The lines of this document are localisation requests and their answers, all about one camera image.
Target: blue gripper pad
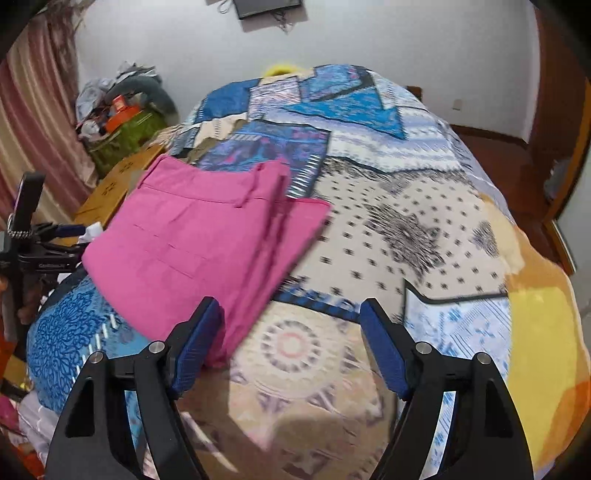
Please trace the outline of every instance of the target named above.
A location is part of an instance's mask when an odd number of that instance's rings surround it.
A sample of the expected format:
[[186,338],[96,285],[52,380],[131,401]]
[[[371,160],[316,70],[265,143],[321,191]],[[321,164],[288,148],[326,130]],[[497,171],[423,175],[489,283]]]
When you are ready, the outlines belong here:
[[406,380],[404,360],[394,346],[380,318],[367,300],[361,304],[359,323],[369,342],[369,347],[378,363],[379,371],[386,386],[405,400],[409,396],[411,388]]
[[190,390],[222,324],[219,303],[212,300],[177,357],[171,389],[180,397]]

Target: bed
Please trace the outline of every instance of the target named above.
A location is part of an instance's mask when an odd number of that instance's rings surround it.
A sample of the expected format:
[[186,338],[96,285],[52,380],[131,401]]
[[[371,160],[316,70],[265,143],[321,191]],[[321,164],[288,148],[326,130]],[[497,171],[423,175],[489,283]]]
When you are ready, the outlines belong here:
[[[400,405],[357,323],[368,297],[442,353],[490,353],[534,469],[552,465],[589,410],[572,289],[449,125],[375,72],[326,65],[226,85],[173,131],[169,154],[196,168],[280,159],[289,196],[333,205],[229,368],[203,371],[178,402],[211,478],[369,478]],[[92,351],[148,343],[83,272],[64,288],[28,342],[39,399],[55,411]],[[439,467],[453,402],[446,393],[423,478]],[[137,438],[133,395],[128,410]]]

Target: wooden floor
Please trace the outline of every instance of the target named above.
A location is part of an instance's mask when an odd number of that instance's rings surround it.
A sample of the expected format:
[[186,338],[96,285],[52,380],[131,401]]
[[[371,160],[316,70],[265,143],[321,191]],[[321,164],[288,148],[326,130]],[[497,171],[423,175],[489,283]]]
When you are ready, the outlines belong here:
[[542,218],[548,210],[543,193],[545,179],[537,174],[527,150],[500,140],[470,135],[461,138],[505,196],[511,214],[531,245],[559,264],[558,254],[542,227]]

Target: television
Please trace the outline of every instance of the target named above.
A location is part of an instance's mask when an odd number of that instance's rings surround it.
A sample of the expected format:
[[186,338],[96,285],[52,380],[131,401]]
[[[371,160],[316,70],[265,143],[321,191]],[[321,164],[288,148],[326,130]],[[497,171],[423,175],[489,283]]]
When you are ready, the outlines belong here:
[[253,15],[301,7],[302,0],[234,0],[238,18],[243,20]]

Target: black robotic device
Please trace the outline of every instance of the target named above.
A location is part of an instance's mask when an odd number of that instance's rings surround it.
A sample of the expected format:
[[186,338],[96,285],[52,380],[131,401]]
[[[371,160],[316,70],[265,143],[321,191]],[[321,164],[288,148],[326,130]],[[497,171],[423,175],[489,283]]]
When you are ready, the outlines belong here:
[[[47,479],[147,478],[135,456],[125,390],[138,394],[146,439],[161,480],[207,479],[174,400],[192,387],[221,317],[218,303],[205,298],[166,341],[153,342],[133,356],[91,355],[60,416],[47,460]],[[456,392],[452,427],[439,473],[431,478],[533,479],[517,411],[488,354],[460,359],[441,355],[428,343],[415,343],[403,325],[389,320],[375,299],[363,303],[360,321],[384,380],[406,401],[372,480],[418,480],[445,391]]]
[[31,225],[44,181],[42,173],[23,175],[7,229],[0,232],[0,274],[8,279],[8,290],[2,297],[2,319],[6,340],[17,343],[15,354],[21,359],[28,327],[18,320],[17,311],[23,306],[27,287],[44,274],[73,272],[85,248],[50,243],[55,238],[83,235],[84,225]]

